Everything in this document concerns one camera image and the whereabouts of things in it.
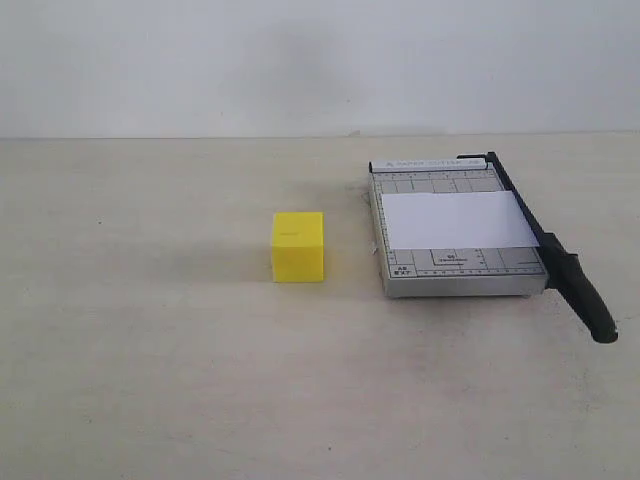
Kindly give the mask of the yellow cube block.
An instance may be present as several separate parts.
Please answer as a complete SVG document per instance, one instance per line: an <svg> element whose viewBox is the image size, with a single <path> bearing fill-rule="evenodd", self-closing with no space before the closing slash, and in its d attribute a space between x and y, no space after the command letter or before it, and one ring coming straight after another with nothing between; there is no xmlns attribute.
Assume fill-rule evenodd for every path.
<svg viewBox="0 0 640 480"><path fill-rule="evenodd" d="M276 283L324 280L324 214L277 212L271 237L272 277Z"/></svg>

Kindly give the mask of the white paper sheet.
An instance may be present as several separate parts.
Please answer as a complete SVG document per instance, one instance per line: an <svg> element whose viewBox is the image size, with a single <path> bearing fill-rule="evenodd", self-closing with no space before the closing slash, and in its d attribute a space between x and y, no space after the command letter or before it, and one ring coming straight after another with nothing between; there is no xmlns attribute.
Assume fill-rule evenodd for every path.
<svg viewBox="0 0 640 480"><path fill-rule="evenodd" d="M393 250L537 247L511 191L381 196Z"/></svg>

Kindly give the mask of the black cutter blade arm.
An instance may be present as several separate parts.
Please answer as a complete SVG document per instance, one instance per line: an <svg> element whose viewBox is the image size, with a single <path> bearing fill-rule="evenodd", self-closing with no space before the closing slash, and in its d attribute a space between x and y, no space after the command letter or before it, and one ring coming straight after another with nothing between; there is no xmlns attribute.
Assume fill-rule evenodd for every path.
<svg viewBox="0 0 640 480"><path fill-rule="evenodd" d="M589 330L592 339L600 344L618 340L616 323L601 295L584 273L575 253L565 250L553 232L545 231L529 209L495 152L462 154L457 159L483 159L491 163L503 186L516 199L536 240L537 252L548 272L547 289L555 289L574 310Z"/></svg>

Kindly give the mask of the grey paper cutter base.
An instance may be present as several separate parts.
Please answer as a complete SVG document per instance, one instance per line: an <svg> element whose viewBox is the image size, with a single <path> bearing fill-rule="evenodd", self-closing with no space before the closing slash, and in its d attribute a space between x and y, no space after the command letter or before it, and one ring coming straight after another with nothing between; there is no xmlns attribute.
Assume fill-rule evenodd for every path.
<svg viewBox="0 0 640 480"><path fill-rule="evenodd" d="M548 274L533 247L394 250L389 246L384 194L485 193L508 188L484 154L371 162L369 204L385 294L411 298L542 293Z"/></svg>

